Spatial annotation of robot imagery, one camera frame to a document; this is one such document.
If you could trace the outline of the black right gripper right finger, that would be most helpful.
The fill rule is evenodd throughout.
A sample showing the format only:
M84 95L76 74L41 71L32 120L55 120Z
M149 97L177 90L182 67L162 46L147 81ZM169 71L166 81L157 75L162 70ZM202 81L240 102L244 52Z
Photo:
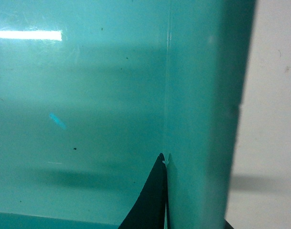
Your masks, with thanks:
M236 228L225 219L224 220L224 229L236 229Z

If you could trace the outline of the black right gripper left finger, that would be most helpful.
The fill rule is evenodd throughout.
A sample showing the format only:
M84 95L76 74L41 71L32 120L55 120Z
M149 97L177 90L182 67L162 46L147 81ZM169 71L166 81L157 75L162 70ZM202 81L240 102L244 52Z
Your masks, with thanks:
M167 168L164 155L157 157L150 174L120 229L168 229L170 227Z

